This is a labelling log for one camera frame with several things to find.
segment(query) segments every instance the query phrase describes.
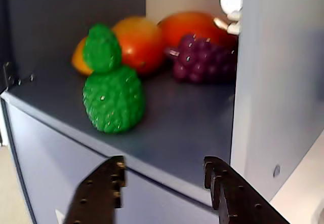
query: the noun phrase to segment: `custard apple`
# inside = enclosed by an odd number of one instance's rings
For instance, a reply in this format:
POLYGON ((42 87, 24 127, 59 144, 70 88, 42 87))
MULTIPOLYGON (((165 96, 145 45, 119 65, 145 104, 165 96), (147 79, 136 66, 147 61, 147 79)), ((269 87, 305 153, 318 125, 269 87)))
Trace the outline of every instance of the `custard apple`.
POLYGON ((108 74, 92 74, 83 89, 92 124, 106 133, 134 127, 145 112, 145 97, 136 72, 126 66, 108 74))
POLYGON ((115 34, 105 25, 97 24, 89 30, 83 58, 95 72, 110 72, 121 66, 122 49, 115 34))

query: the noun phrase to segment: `blue shelf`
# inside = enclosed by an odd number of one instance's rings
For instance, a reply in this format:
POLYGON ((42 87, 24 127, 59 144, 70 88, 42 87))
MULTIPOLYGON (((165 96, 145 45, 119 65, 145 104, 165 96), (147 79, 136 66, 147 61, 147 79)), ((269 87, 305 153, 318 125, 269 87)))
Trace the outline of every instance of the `blue shelf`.
POLYGON ((85 78, 69 62, 49 62, 35 81, 5 93, 10 104, 103 155, 123 154, 128 167, 170 188, 209 203, 203 159, 229 162, 234 85, 178 84, 169 72, 144 82, 144 120, 121 135, 98 132, 82 103, 85 78))

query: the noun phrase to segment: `orange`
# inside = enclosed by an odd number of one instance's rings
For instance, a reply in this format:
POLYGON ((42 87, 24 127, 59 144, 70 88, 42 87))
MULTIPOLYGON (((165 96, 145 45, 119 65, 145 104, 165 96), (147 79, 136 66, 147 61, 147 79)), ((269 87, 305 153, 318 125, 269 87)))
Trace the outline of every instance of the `orange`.
POLYGON ((214 17, 203 12, 180 12, 164 18, 158 26, 163 32, 168 46, 177 47, 186 34, 195 34, 197 38, 210 38, 216 45, 233 48, 236 37, 219 29, 214 24, 214 17))
POLYGON ((92 74, 93 70, 86 65, 83 59, 83 47, 85 46, 85 44, 86 38, 83 38, 74 51, 74 54, 72 56, 72 65, 79 73, 85 76, 89 76, 92 74))
POLYGON ((165 42, 161 29, 145 17, 129 17, 112 29, 123 52, 122 63, 141 76, 154 73, 163 64, 165 42))

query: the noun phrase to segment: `purple grapes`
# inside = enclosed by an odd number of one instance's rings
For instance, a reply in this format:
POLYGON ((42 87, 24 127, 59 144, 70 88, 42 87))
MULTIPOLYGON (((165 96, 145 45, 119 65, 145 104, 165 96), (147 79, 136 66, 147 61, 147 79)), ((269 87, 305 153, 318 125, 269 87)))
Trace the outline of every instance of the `purple grapes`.
POLYGON ((185 35, 177 48, 166 50, 174 60, 173 75, 191 83, 230 82, 236 78, 237 55, 210 39, 185 35))

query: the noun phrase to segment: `toy fruit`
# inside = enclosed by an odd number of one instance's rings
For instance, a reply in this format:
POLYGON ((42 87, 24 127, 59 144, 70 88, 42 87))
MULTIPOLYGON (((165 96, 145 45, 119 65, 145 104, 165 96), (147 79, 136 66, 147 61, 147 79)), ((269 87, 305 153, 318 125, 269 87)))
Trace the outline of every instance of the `toy fruit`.
POLYGON ((106 133, 120 133, 143 118, 145 97, 135 70, 121 64, 122 52, 113 32, 103 25, 89 31, 86 63, 94 69, 83 88, 83 101, 92 124, 106 133))
POLYGON ((219 29, 214 17, 202 12, 181 12, 170 15, 160 21, 158 26, 163 32, 169 47, 176 47, 186 34, 195 34, 196 38, 210 38, 211 43, 230 50, 236 44, 236 37, 219 29))
POLYGON ((174 60, 173 75, 192 83, 230 82, 236 78, 237 55, 209 39, 185 35, 178 48, 167 53, 174 60))
POLYGON ((89 76, 92 74, 93 70, 86 65, 83 59, 83 47, 85 46, 85 43, 86 38, 83 38, 77 45, 72 56, 72 65, 79 73, 89 76))
POLYGON ((130 17, 112 29, 123 51, 122 63, 140 75, 155 72, 163 63, 165 43, 160 28, 145 17, 130 17))

